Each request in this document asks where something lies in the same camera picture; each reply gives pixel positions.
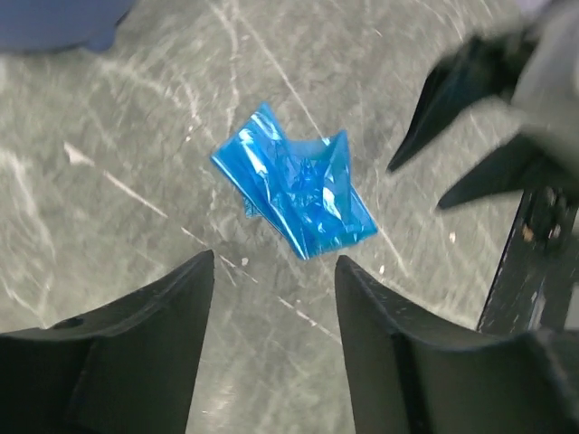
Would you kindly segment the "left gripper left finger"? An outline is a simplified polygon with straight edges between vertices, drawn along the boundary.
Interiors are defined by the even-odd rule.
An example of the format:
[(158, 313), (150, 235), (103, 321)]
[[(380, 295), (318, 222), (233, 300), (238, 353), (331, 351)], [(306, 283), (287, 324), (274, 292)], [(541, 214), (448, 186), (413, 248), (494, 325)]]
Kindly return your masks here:
[(184, 432), (213, 292), (206, 250), (105, 306), (2, 334), (1, 430)]

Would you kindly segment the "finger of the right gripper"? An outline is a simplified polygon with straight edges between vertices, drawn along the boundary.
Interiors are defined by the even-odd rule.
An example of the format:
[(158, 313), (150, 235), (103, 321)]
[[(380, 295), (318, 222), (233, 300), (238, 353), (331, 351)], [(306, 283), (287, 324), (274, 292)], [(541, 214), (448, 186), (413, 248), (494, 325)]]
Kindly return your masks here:
[(487, 154), (439, 200), (440, 210), (503, 193), (556, 184), (556, 161), (535, 140), (515, 135)]
[(530, 32), (515, 30), (474, 33), (455, 52), (443, 55), (423, 84), (406, 136), (387, 169), (407, 163), (471, 105), (487, 98), (510, 102), (533, 51)]

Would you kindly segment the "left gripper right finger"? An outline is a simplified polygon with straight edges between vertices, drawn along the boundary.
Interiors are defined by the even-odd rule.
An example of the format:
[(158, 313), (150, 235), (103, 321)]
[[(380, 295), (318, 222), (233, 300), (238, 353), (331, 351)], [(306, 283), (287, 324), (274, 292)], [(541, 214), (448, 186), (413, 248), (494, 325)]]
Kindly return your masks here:
[(337, 316), (359, 433), (575, 433), (578, 334), (484, 335), (375, 280), (347, 256)]

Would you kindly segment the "blue trash bag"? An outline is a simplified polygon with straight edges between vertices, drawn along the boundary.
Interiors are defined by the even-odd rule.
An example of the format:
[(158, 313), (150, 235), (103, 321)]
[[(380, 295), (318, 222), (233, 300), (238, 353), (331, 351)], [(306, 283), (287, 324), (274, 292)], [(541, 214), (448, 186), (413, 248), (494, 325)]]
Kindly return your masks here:
[(377, 226), (356, 192), (345, 130), (291, 140), (263, 102), (211, 156), (243, 198), (300, 259), (356, 245)]

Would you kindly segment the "blue plastic trash bin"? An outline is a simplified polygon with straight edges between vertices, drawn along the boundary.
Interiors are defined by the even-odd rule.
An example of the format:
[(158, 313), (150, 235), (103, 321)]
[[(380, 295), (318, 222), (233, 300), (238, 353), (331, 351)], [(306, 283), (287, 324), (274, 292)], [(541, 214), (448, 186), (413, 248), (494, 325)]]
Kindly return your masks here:
[(133, 0), (2, 0), (1, 50), (109, 49)]

